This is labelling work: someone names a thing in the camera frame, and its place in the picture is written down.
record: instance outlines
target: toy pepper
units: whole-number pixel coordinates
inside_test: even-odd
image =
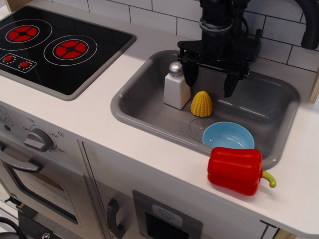
[[[263,156],[256,149],[216,147],[208,163],[208,180],[241,194],[252,196],[257,192],[261,178],[276,186],[275,178],[263,171]]]

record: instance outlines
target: oven handle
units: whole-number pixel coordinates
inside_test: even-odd
[[[125,234],[125,228],[116,223],[116,214],[119,209],[118,202],[115,199],[111,199],[106,208],[106,223],[110,233],[116,238],[121,239]]]
[[[0,161],[6,166],[27,173],[38,173],[43,168],[42,164],[30,159],[28,162],[21,162],[13,156],[4,152],[5,146],[0,143]]]

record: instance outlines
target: red knob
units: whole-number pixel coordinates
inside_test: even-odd
[[[23,61],[22,63],[21,63],[21,67],[22,68],[26,68],[26,67],[28,67],[30,64],[27,62],[27,61]]]
[[[5,58],[4,58],[4,61],[5,62],[10,62],[10,61],[12,61],[13,60],[13,57],[12,56],[6,56]]]

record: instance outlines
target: gray sink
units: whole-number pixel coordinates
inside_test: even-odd
[[[215,122],[235,122],[252,134],[255,149],[263,155],[264,169],[275,166],[299,106],[295,88],[251,72],[247,79],[238,82],[231,97],[224,98],[226,75],[200,68],[191,95],[193,98],[197,92],[207,91],[213,102],[213,114],[199,118],[190,112],[192,98],[182,110],[163,103],[164,79],[177,54],[173,50],[162,51],[145,62],[113,97],[111,111],[115,118],[207,156],[212,148],[202,144],[204,130]]]

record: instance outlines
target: silver cap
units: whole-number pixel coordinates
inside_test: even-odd
[[[179,61],[174,61],[171,63],[168,69],[172,76],[181,76],[183,74],[183,67]]]

